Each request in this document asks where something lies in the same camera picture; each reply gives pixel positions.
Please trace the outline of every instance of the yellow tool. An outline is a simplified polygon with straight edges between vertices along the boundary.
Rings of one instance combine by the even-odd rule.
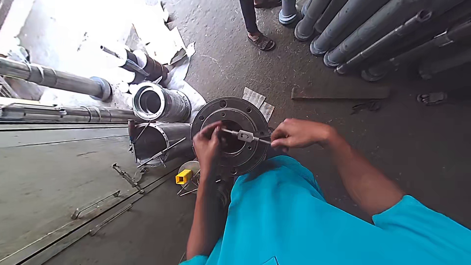
[[[185,184],[192,176],[191,169],[185,169],[175,176],[175,183],[179,185]]]

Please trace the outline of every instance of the shirt sleeve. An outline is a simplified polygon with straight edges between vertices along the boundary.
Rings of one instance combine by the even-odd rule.
[[[390,209],[373,215],[374,225],[448,261],[471,260],[471,231],[414,197],[405,195]]]

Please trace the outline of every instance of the blue shirt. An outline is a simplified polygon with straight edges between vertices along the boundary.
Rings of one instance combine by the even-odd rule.
[[[373,222],[326,203],[308,169],[278,156],[237,179],[223,236],[183,264],[471,264],[471,231],[411,196]]]

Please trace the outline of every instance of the pipe flange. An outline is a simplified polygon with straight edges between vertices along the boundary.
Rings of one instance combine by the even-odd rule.
[[[100,83],[101,85],[101,92],[102,92],[102,96],[101,98],[99,97],[95,97],[95,96],[91,96],[90,97],[94,100],[101,100],[101,101],[107,101],[111,98],[111,86],[110,86],[110,83],[108,83],[108,81],[106,81],[105,79],[103,78],[100,78],[100,77],[96,77],[96,76],[92,76],[90,77],[91,80],[93,81],[97,81]]]
[[[252,103],[236,98],[222,97],[208,102],[196,115],[191,126],[191,138],[202,128],[223,121],[224,125],[233,131],[244,130],[258,137],[269,137],[268,124],[263,114]],[[258,164],[266,156],[268,145],[256,141],[244,142],[224,132],[220,135],[222,152],[217,174],[221,176],[243,175]]]

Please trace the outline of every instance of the dark trousers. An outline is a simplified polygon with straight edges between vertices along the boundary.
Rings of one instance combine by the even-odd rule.
[[[259,33],[257,27],[257,18],[255,17],[255,7],[253,0],[239,0],[240,8],[242,9],[242,16],[244,17],[245,28],[248,33]]]

